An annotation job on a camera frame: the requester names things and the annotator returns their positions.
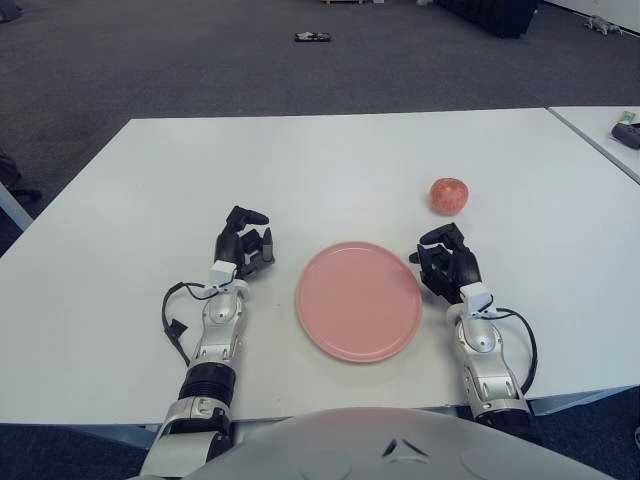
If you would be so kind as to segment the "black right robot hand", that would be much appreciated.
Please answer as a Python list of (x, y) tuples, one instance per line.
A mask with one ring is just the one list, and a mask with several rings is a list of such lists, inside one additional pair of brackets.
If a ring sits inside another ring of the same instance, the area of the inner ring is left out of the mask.
[(482, 281), (477, 259), (455, 223), (424, 234), (409, 262), (420, 266), (422, 283), (451, 305), (462, 302), (462, 287)]

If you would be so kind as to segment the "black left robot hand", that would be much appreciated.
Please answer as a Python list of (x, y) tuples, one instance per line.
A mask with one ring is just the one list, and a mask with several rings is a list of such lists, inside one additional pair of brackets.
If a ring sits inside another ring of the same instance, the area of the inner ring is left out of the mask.
[(245, 280), (275, 262), (269, 218), (254, 210), (234, 206), (218, 235), (214, 260), (236, 266), (236, 277)]

